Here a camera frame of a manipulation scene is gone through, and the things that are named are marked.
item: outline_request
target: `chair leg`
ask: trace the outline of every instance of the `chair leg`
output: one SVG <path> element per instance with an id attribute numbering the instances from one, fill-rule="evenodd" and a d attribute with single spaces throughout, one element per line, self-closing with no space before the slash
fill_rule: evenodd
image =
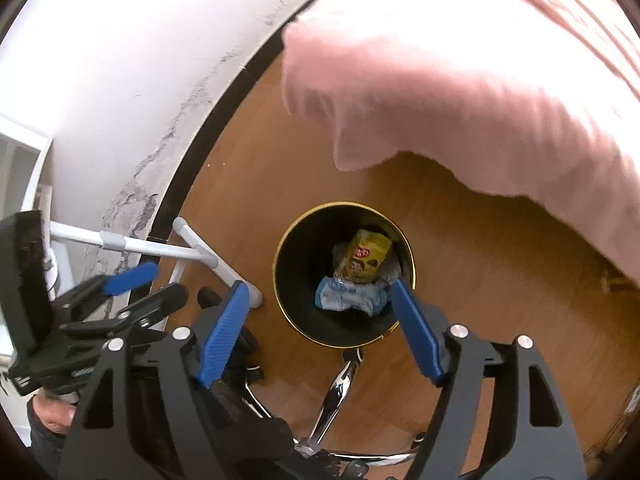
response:
<path id="1" fill-rule="evenodd" d="M 349 394 L 353 379 L 363 359 L 360 348 L 346 350 L 342 353 L 342 356 L 344 358 L 344 366 L 324 396 L 324 402 L 322 403 L 318 420 L 316 420 L 311 435 L 305 442 L 305 444 L 311 448 L 315 448 L 320 444 L 320 441 L 329 430 L 334 418 L 338 415 L 340 407 Z"/>
<path id="2" fill-rule="evenodd" d="M 270 418 L 270 411 L 264 407 L 264 405 L 260 402 L 260 400 L 255 397 L 254 393 L 251 391 L 248 383 L 244 384 L 244 389 L 242 390 L 242 400 L 244 403 L 249 406 L 257 416 L 262 418 Z M 318 450 L 312 449 L 307 444 L 300 442 L 295 436 L 293 437 L 293 441 L 296 447 L 297 452 L 302 454 L 303 456 L 309 457 L 313 456 Z M 413 447 L 412 449 L 395 454 L 369 454 L 369 453 L 347 453 L 343 451 L 330 450 L 328 453 L 331 456 L 336 457 L 341 463 L 348 464 L 353 460 L 361 460 L 365 464 L 371 467 L 376 466 L 386 466 L 386 465 L 395 465 L 401 464 L 403 462 L 407 462 L 412 460 L 416 453 L 418 452 L 417 447 Z"/>

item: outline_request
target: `metal screw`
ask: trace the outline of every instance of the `metal screw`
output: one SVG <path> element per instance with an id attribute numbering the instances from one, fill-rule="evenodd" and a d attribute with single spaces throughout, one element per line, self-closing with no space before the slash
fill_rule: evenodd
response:
<path id="1" fill-rule="evenodd" d="M 73 372 L 71 372 L 71 376 L 72 377 L 79 377 L 81 375 L 87 375 L 90 374 L 94 371 L 94 367 L 88 367 L 88 368 L 81 368 L 79 370 L 75 370 Z"/>
<path id="2" fill-rule="evenodd" d="M 187 326 L 179 326 L 172 332 L 172 336 L 174 336 L 174 339 L 177 339 L 178 341 L 184 341 L 190 335 L 191 330 L 189 330 L 189 327 Z"/>
<path id="3" fill-rule="evenodd" d="M 449 328 L 449 332 L 451 332 L 451 335 L 453 337 L 457 337 L 460 339 L 464 339 L 469 335 L 469 329 L 464 325 L 453 325 L 451 328 Z"/>
<path id="4" fill-rule="evenodd" d="M 18 383 L 18 386 L 23 388 L 24 386 L 26 386 L 27 384 L 29 384 L 31 382 L 31 378 L 30 377 L 16 377 L 15 378 L 15 382 Z"/>
<path id="5" fill-rule="evenodd" d="M 116 337 L 114 339 L 110 339 L 109 343 L 107 345 L 107 348 L 109 350 L 111 350 L 112 352 L 117 352 L 118 350 L 120 350 L 122 347 L 124 346 L 124 341 L 119 338 Z"/>
<path id="6" fill-rule="evenodd" d="M 529 349 L 533 346 L 533 339 L 528 335 L 521 335 L 518 337 L 518 344 L 523 348 Z"/>

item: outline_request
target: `black trash can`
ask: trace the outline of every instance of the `black trash can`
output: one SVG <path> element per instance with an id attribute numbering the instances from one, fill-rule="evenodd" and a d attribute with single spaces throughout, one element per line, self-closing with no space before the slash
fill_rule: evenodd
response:
<path id="1" fill-rule="evenodd" d="M 393 242 L 402 277 L 415 286 L 414 257 L 402 231 L 375 209 L 353 202 L 331 202 L 304 213 L 284 233 L 273 261 L 273 284 L 282 313 L 306 338 L 331 348 L 365 346 L 398 326 L 390 303 L 373 317 L 355 309 L 321 310 L 314 304 L 318 284 L 334 273 L 334 245 L 350 242 L 358 229 L 386 235 Z"/>

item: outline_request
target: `white stand leg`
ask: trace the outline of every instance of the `white stand leg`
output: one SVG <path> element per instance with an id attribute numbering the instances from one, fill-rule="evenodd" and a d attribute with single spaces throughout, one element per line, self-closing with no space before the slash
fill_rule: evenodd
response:
<path id="1" fill-rule="evenodd" d="M 189 247 L 209 257 L 207 259 L 207 265 L 209 265 L 211 270 L 213 270 L 226 285 L 231 286 L 237 280 L 245 282 L 249 287 L 251 308 L 260 306 L 262 303 L 262 293 L 260 290 L 253 283 L 245 280 L 240 274 L 235 272 L 225 260 L 220 258 L 220 256 L 197 235 L 196 231 L 189 227 L 183 218 L 178 216 L 178 218 L 174 220 L 174 231 Z"/>
<path id="2" fill-rule="evenodd" d="M 189 227 L 184 219 L 178 217 L 174 221 L 174 231 L 189 247 L 180 247 L 171 244 L 159 244 L 147 242 L 137 238 L 129 238 L 106 231 L 89 231 L 59 222 L 50 222 L 49 230 L 52 238 L 72 240 L 87 245 L 98 246 L 108 251 L 121 251 L 128 253 L 149 254 L 151 256 L 168 256 L 176 258 L 177 263 L 172 272 L 170 283 L 178 283 L 184 272 L 186 260 L 194 260 L 205 264 L 213 270 L 226 285 L 232 286 L 235 281 L 241 280 L 249 287 L 251 308 L 260 306 L 262 293 L 253 284 L 242 278 L 235 272 L 225 260 L 220 258 L 196 232 Z"/>

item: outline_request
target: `black sleeve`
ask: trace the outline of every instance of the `black sleeve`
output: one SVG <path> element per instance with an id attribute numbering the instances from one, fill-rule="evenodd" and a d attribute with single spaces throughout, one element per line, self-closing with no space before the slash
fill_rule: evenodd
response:
<path id="1" fill-rule="evenodd" d="M 33 398 L 27 403 L 27 418 L 31 426 L 31 452 L 49 476 L 57 480 L 65 437 L 44 427 L 33 411 Z"/>

